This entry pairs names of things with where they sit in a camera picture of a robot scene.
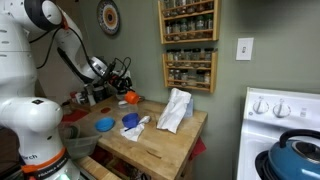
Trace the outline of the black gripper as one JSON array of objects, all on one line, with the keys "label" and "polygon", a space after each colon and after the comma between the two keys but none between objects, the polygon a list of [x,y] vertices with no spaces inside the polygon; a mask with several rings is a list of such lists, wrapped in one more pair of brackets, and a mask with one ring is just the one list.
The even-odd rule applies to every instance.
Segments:
[{"label": "black gripper", "polygon": [[132,79],[129,70],[112,71],[108,83],[117,90],[118,94],[126,94],[128,91],[132,91]]}]

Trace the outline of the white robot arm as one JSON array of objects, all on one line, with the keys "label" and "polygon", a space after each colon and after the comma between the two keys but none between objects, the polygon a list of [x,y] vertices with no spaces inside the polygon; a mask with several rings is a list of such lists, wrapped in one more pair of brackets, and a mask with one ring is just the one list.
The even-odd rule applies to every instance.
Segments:
[{"label": "white robot arm", "polygon": [[42,88],[39,66],[30,37],[51,34],[51,44],[83,84],[103,85],[115,64],[76,56],[84,48],[82,33],[55,0],[0,0],[0,125],[19,142],[25,180],[80,180],[81,171],[61,138],[61,105],[38,95]]}]

